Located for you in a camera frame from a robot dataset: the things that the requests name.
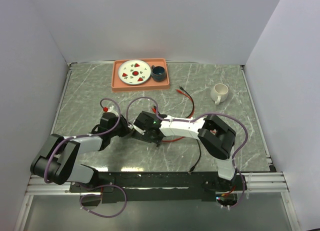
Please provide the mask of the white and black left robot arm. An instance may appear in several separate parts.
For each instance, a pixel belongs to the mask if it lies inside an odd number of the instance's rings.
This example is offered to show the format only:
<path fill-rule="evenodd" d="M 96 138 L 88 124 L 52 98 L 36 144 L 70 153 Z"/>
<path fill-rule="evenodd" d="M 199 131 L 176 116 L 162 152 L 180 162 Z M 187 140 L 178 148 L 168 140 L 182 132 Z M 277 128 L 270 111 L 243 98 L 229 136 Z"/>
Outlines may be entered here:
<path fill-rule="evenodd" d="M 99 186 L 99 172 L 88 165 L 76 164 L 77 156 L 102 151 L 111 138 L 125 137 L 131 131 L 123 115 L 105 112 L 88 134 L 66 137 L 53 133 L 32 161 L 30 172 L 46 183 L 77 182 L 87 192 L 94 192 Z"/>

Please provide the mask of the white strawberry pattern plate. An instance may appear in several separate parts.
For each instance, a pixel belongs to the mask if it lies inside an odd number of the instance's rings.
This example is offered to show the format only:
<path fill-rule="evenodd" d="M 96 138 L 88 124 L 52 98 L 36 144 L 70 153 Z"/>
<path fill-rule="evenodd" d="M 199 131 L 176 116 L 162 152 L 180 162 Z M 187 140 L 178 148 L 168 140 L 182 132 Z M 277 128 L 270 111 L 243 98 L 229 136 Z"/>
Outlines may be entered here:
<path fill-rule="evenodd" d="M 143 60 L 128 60 L 118 68 L 120 80 L 130 86 L 146 83 L 151 77 L 151 67 Z"/>

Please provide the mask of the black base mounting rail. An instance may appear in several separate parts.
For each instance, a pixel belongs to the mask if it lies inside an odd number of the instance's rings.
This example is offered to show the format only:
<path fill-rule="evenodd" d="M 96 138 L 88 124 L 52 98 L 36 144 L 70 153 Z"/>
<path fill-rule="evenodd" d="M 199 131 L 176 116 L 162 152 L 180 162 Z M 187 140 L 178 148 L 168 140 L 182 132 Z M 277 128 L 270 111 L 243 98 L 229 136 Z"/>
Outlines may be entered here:
<path fill-rule="evenodd" d="M 100 172 L 90 183 L 70 185 L 71 193 L 102 195 L 102 203 L 135 201 L 214 202 L 216 193 L 243 192 L 247 184 L 244 175 L 231 180 L 216 171 L 188 172 Z"/>

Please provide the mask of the white ceramic mug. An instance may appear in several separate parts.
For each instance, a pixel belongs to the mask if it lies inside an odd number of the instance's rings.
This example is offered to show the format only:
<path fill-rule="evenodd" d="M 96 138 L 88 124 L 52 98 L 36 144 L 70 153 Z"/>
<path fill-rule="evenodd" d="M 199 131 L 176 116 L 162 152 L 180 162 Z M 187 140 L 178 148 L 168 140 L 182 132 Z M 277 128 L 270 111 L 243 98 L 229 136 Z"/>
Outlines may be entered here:
<path fill-rule="evenodd" d="M 216 105 L 224 102 L 229 94 L 229 88 L 223 83 L 217 83 L 210 92 L 210 97 Z"/>

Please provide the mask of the dark blue mug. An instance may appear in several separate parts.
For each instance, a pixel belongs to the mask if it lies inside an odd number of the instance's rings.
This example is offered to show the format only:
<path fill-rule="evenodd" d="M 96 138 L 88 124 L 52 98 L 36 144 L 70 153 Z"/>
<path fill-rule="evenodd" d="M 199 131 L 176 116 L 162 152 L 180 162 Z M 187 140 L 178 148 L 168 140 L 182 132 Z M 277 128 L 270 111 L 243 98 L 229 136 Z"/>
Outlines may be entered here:
<path fill-rule="evenodd" d="M 164 81 L 166 76 L 166 70 L 163 66 L 151 66 L 151 77 L 155 82 Z"/>

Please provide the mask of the salmon pink tray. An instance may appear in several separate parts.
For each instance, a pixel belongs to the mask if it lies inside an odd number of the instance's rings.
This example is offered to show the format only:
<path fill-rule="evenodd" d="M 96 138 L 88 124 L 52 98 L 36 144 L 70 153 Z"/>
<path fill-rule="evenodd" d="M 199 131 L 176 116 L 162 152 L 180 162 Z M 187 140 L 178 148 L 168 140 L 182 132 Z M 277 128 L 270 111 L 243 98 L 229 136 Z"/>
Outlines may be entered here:
<path fill-rule="evenodd" d="M 128 85 L 120 80 L 118 77 L 118 69 L 121 64 L 130 60 L 142 60 L 152 66 L 161 66 L 165 68 L 166 78 L 164 81 L 156 82 L 152 76 L 149 80 L 141 85 Z M 167 62 L 164 58 L 143 58 L 143 59 L 124 59 L 116 60 L 113 63 L 111 90 L 113 92 L 133 92 L 133 91 L 151 91 L 151 90 L 167 90 L 170 88 L 170 78 L 167 68 Z"/>

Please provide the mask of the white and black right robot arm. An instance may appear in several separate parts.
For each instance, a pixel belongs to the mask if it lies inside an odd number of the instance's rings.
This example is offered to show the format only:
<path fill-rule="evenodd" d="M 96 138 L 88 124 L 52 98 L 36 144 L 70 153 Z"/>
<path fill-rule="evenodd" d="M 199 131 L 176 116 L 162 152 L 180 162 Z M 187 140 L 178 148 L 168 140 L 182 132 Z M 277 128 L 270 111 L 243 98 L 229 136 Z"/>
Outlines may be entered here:
<path fill-rule="evenodd" d="M 217 115 L 208 114 L 195 120 L 143 111 L 132 126 L 151 143 L 158 144 L 163 138 L 171 136 L 198 140 L 215 159 L 219 186 L 228 191 L 236 185 L 236 169 L 232 161 L 236 132 Z"/>

